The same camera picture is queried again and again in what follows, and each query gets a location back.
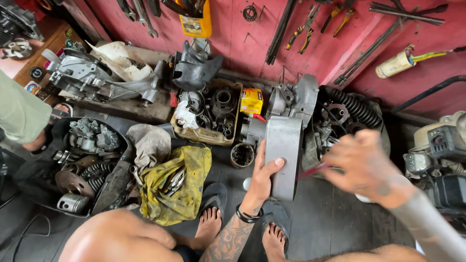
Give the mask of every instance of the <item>yellow bag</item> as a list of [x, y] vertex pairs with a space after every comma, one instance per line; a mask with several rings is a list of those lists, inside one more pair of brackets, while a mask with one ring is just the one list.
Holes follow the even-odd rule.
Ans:
[[[171, 197], [160, 193], [157, 190], [160, 183], [182, 166], [186, 166], [186, 174], [180, 189]], [[195, 219], [211, 166], [212, 153], [208, 147], [182, 146], [173, 150], [170, 160], [142, 171], [140, 178], [144, 185], [140, 189], [142, 205], [139, 211], [161, 226]]]

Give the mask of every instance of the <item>person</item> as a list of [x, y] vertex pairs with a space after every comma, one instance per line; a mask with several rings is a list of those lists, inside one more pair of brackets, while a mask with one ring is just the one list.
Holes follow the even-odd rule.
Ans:
[[0, 70], [0, 128], [26, 150], [40, 150], [47, 141], [47, 126], [71, 116], [71, 110], [64, 103], [51, 108]]
[[[424, 193], [403, 178], [380, 144], [380, 133], [373, 130], [340, 138], [323, 161], [346, 172], [342, 175], [324, 169], [323, 175], [340, 189], [363, 195], [391, 211], [407, 226], [425, 255], [413, 248], [392, 244], [312, 261], [466, 261], [466, 248], [461, 237]], [[281, 158], [266, 164], [264, 158], [265, 141], [261, 141], [251, 184], [239, 207], [243, 214], [257, 216], [269, 198], [271, 174], [283, 167]], [[73, 233], [59, 261], [237, 261], [254, 224], [245, 223], [234, 214], [219, 232], [221, 219], [215, 208], [206, 210], [200, 218], [196, 236], [187, 238], [146, 223], [129, 211], [108, 211], [89, 219]], [[270, 262], [288, 261], [284, 255], [285, 241], [278, 226], [267, 225], [262, 243]], [[199, 256], [194, 250], [205, 251]]]

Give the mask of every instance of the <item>spanner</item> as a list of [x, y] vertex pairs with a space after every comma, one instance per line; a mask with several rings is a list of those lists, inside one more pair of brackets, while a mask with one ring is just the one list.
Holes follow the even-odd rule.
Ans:
[[134, 13], [134, 11], [130, 8], [128, 5], [128, 2], [126, 0], [116, 0], [118, 2], [118, 5], [121, 8], [121, 11], [123, 11], [124, 15], [131, 20], [132, 22], [137, 20], [137, 16]]
[[158, 33], [152, 27], [151, 21], [149, 20], [149, 16], [147, 15], [147, 12], [145, 10], [143, 0], [133, 0], [133, 2], [134, 6], [136, 7], [137, 14], [139, 15], [139, 22], [141, 23], [141, 25], [143, 25], [144, 27], [145, 25], [147, 25], [147, 27], [149, 28], [149, 30], [147, 30], [147, 33], [152, 38], [154, 38], [154, 35], [158, 38]]

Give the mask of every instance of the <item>yellow-handled pliers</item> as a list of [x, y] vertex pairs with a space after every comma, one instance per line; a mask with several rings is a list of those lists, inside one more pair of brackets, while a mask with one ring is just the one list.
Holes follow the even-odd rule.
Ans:
[[306, 33], [306, 42], [304, 42], [304, 45], [302, 46], [301, 50], [298, 53], [300, 53], [302, 55], [304, 53], [304, 51], [306, 50], [306, 48], [308, 47], [309, 41], [311, 39], [311, 35], [314, 32], [314, 29], [311, 28], [312, 22], [314, 22], [315, 17], [317, 16], [317, 13], [319, 12], [321, 4], [319, 4], [317, 9], [315, 8], [315, 6], [316, 6], [315, 3], [311, 6], [311, 11], [309, 12], [308, 17], [307, 17], [306, 21], [304, 22], [304, 25], [302, 27], [298, 27], [298, 30], [296, 30], [296, 32], [291, 36], [291, 38], [290, 38], [290, 40], [288, 41], [288, 44], [287, 44], [287, 50], [290, 50], [291, 45], [294, 43], [296, 37], [299, 34], [301, 34], [302, 32], [304, 32], [304, 29], [306, 29], [306, 31], [307, 31], [307, 33]]
[[354, 9], [352, 9], [351, 7], [353, 6], [354, 2], [356, 0], [346, 0], [343, 4], [337, 4], [335, 5], [335, 8], [333, 9], [332, 13], [330, 13], [329, 17], [327, 18], [327, 20], [325, 21], [322, 29], [321, 29], [321, 33], [323, 33], [325, 31], [325, 29], [327, 28], [327, 26], [329, 25], [330, 21], [337, 15], [339, 14], [343, 9], [347, 9], [347, 12], [345, 14], [345, 17], [343, 18], [343, 21], [342, 23], [337, 27], [337, 29], [335, 30], [335, 32], [333, 33], [333, 37], [336, 37], [336, 35], [338, 34], [338, 32], [340, 32], [340, 29], [342, 29], [342, 27], [346, 24], [346, 22], [348, 22], [348, 20], [350, 20], [350, 16], [352, 16], [354, 14]]

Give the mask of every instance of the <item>hand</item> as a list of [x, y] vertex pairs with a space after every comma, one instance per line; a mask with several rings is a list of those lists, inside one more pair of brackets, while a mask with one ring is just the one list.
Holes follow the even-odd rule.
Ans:
[[245, 200], [260, 202], [261, 205], [267, 198], [269, 198], [270, 191], [272, 190], [272, 181], [270, 180], [270, 176], [279, 171], [285, 163], [283, 158], [270, 161], [266, 165], [264, 165], [264, 161], [265, 139], [259, 143], [253, 177], [251, 179], [251, 184], [249, 185], [249, 190], [247, 191], [247, 197], [245, 197]]
[[325, 178], [338, 188], [363, 195], [386, 208], [405, 203], [414, 186], [385, 155], [380, 145], [380, 132], [361, 130], [340, 138], [323, 161], [345, 170], [345, 174], [326, 168]]

